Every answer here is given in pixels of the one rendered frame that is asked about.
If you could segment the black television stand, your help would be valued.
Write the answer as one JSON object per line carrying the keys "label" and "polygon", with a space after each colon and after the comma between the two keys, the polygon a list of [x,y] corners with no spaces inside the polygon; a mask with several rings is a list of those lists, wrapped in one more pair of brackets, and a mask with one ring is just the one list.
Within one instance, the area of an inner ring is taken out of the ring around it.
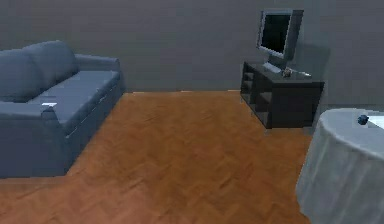
{"label": "black television stand", "polygon": [[298,72],[284,77],[261,63],[242,65],[241,100],[266,129],[310,127],[323,88],[323,81]]}

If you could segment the table with white cloth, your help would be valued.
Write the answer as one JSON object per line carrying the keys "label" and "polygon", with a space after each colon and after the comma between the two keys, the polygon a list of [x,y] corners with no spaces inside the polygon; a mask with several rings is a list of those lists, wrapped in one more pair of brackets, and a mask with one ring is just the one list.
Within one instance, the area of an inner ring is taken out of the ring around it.
{"label": "table with white cloth", "polygon": [[338,108],[319,117],[295,189],[310,224],[384,224],[384,130],[360,125],[360,115],[384,112]]}

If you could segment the grey television set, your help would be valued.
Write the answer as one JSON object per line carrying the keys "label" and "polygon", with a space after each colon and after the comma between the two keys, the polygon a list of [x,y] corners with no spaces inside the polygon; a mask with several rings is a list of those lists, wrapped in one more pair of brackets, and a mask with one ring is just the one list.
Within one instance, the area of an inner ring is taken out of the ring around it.
{"label": "grey television set", "polygon": [[281,73],[294,58],[304,11],[302,9],[266,9],[261,12],[257,48],[268,53],[263,64]]}

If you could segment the blue-grey sofa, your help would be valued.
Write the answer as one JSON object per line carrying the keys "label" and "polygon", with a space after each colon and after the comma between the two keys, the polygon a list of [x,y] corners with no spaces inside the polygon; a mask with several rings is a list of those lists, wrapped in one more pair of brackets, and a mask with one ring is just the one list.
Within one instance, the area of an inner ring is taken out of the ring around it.
{"label": "blue-grey sofa", "polygon": [[66,174],[124,92],[116,58],[59,40],[1,50],[0,178]]}

